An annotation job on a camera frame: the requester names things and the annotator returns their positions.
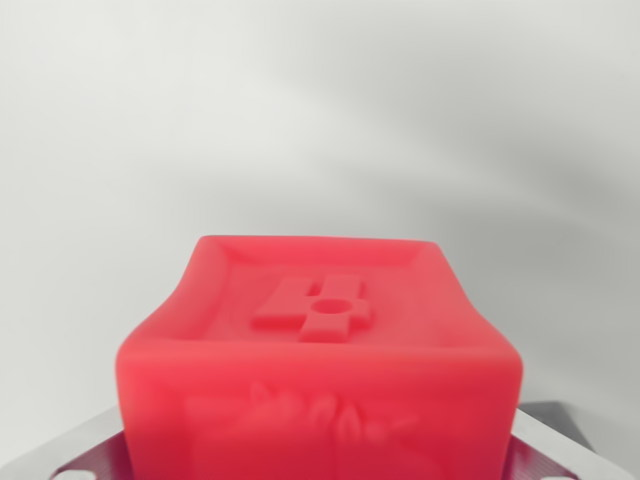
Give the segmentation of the gripper right finger with silver black pad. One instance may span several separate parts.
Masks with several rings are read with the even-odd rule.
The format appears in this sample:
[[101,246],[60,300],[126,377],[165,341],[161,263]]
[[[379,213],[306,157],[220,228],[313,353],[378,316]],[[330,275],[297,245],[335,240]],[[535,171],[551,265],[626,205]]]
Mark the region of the gripper right finger with silver black pad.
[[506,479],[624,480],[631,474],[596,453],[565,407],[521,407],[504,467]]

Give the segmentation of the gripper left finger with silver black pad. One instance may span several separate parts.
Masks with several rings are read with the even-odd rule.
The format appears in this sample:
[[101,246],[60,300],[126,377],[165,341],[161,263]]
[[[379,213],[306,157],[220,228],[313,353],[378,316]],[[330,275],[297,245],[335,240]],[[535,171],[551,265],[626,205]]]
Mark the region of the gripper left finger with silver black pad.
[[130,479],[121,415],[113,407],[54,441],[58,459],[50,479]]

